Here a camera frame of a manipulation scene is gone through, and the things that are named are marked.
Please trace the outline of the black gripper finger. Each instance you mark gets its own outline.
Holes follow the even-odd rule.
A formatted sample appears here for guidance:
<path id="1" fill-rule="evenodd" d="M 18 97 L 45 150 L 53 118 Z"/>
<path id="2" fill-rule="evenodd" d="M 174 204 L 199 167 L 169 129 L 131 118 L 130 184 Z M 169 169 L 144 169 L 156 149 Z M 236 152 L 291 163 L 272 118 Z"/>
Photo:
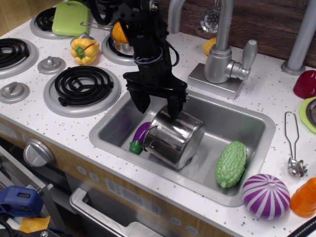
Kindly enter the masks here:
<path id="1" fill-rule="evenodd" d="M 149 107 L 150 96 L 143 91 L 130 90 L 129 93 L 138 111 L 144 114 Z"/>
<path id="2" fill-rule="evenodd" d="M 167 99 L 167 111 L 171 120 L 177 119 L 183 109 L 183 100 L 177 96 L 170 96 Z"/>

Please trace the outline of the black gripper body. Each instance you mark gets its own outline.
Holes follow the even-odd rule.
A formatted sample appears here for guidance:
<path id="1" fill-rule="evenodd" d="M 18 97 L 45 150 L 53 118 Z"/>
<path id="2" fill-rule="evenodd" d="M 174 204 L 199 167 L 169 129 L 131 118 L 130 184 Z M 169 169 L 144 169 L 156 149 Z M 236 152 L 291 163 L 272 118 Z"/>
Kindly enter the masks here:
<path id="1" fill-rule="evenodd" d="M 187 102 L 187 84 L 172 73 L 172 67 L 164 61 L 140 64 L 138 71 L 123 74 L 128 91 L 143 91 L 149 96 L 169 98 L 177 96 Z"/>

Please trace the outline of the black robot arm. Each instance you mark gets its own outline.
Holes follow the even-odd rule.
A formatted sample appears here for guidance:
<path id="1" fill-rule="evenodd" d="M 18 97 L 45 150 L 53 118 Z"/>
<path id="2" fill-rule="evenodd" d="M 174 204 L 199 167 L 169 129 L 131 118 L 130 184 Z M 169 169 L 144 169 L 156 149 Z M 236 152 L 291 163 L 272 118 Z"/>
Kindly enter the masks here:
<path id="1" fill-rule="evenodd" d="M 126 87 L 137 109 L 144 113 L 150 96 L 167 99 L 167 111 L 175 120 L 187 102 L 187 84 L 176 78 L 172 68 L 179 62 L 171 61 L 173 46 L 166 40 L 167 24 L 164 22 L 156 0 L 90 0 L 88 7 L 100 25 L 117 20 L 133 48 L 136 72 L 123 74 Z"/>

